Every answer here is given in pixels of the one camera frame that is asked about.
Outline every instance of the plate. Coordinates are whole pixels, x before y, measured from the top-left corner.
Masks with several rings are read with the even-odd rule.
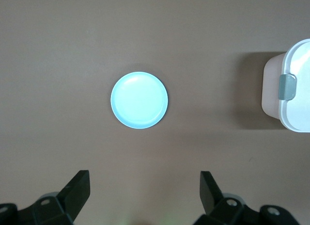
[[[111,107],[124,125],[145,129],[154,126],[165,115],[168,94],[157,77],[146,72],[132,72],[114,85]]]

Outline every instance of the light blue plate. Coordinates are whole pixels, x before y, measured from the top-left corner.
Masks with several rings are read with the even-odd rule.
[[[165,115],[168,95],[165,86],[146,72],[129,73],[115,84],[111,93],[112,110],[124,125],[145,129]]]

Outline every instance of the container lid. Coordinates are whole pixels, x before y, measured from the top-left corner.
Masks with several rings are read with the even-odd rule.
[[[111,93],[111,106],[124,125],[144,129],[165,115],[168,95],[165,86],[146,72],[132,72],[120,78]]]
[[[279,84],[282,124],[310,132],[310,39],[298,42],[284,56]]]

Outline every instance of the screw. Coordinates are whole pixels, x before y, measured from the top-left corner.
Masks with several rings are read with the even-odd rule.
[[[272,215],[280,215],[280,212],[276,208],[269,207],[267,210]]]
[[[238,203],[235,200],[233,200],[233,199],[228,199],[226,202],[227,202],[228,205],[230,205],[232,207],[235,207],[235,206],[238,205]]]
[[[0,213],[6,212],[8,210],[8,207],[2,207],[0,208]]]
[[[44,205],[47,205],[48,203],[50,203],[50,200],[49,199],[45,199],[41,202],[41,205],[44,206]]]

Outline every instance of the table surface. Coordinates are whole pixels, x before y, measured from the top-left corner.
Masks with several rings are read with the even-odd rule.
[[[200,171],[258,210],[310,221],[310,134],[261,109],[266,62],[309,38],[310,0],[0,0],[0,202],[88,169],[77,225],[191,225]],[[110,106],[123,75],[166,86],[155,126]]]

